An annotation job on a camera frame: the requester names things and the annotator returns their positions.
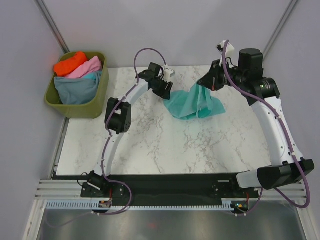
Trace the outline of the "teal t shirt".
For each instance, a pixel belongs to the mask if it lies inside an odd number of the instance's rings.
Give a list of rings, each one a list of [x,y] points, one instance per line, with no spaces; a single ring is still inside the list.
[[[226,112],[222,102],[211,96],[211,91],[194,84],[189,91],[177,90],[163,104],[173,118],[183,121],[204,119]]]

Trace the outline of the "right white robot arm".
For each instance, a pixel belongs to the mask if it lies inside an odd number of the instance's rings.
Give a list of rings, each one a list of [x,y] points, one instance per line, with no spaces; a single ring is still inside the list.
[[[305,159],[293,140],[275,80],[264,76],[260,50],[240,50],[237,66],[229,58],[214,60],[197,84],[211,91],[224,86],[239,88],[258,118],[268,144],[271,165],[239,172],[229,184],[233,196],[242,196],[247,188],[271,190],[298,183],[314,170],[313,160]]]

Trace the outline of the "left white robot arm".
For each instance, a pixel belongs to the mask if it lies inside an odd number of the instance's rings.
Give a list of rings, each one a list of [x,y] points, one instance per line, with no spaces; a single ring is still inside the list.
[[[82,198],[107,198],[112,185],[116,182],[109,179],[113,160],[124,134],[132,124],[132,106],[146,92],[152,92],[158,97],[170,99],[173,83],[170,81],[175,71],[167,65],[160,66],[150,63],[148,69],[136,76],[136,82],[123,97],[111,97],[107,102],[105,113],[105,129],[108,132],[106,143],[103,147],[101,158],[96,167],[82,184]]]

